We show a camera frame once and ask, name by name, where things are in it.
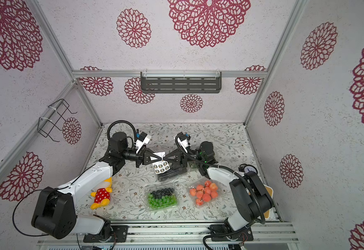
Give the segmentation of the white sticker label sheet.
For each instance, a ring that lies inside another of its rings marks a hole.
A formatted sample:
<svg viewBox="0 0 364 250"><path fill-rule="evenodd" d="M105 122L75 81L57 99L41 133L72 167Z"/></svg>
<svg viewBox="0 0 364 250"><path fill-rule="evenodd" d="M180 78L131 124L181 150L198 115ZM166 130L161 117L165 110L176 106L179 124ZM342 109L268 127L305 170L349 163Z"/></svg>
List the white sticker label sheet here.
<svg viewBox="0 0 364 250"><path fill-rule="evenodd" d="M150 159L154 160L155 162L152 163L152 167L155 171L156 175L163 174L170 170L170 165L168 161L164 160L165 152L158 152L154 153L154 155L158 156L159 159L151 156Z"/></svg>

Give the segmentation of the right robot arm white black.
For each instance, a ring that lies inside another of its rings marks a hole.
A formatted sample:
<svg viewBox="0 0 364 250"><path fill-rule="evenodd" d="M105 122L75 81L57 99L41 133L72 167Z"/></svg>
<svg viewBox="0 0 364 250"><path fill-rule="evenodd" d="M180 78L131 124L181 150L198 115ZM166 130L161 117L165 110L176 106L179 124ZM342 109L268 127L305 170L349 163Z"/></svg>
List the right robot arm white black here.
<svg viewBox="0 0 364 250"><path fill-rule="evenodd" d="M195 163L201 176L219 182L230 188L237 211L225 219L223 225L211 225L210 235L203 238L214 241L238 240L251 232L252 225L266 223L265 213L273 208L274 202L266 186L255 171L235 171L222 166L215 159L213 143L202 142L197 150L192 150L187 140L176 142L177 149L162 158L171 161L173 166Z"/></svg>

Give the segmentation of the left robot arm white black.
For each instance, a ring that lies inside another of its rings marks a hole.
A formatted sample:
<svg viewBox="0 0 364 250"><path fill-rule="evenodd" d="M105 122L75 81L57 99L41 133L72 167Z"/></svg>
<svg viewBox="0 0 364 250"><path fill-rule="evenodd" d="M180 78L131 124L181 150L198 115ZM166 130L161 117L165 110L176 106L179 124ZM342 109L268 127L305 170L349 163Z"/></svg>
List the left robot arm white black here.
<svg viewBox="0 0 364 250"><path fill-rule="evenodd" d="M154 153L146 148L149 135L141 133L136 136L132 147L129 147L126 133L113 134L108 138L104 157L97 163L68 183L43 189L32 216L32 227L56 239L69 234L88 234L97 241L110 240L113 234L110 221L96 215L78 215L75 205L89 191L102 187L105 180L117 174L127 160L134 161L139 167L163 159L164 152Z"/></svg>

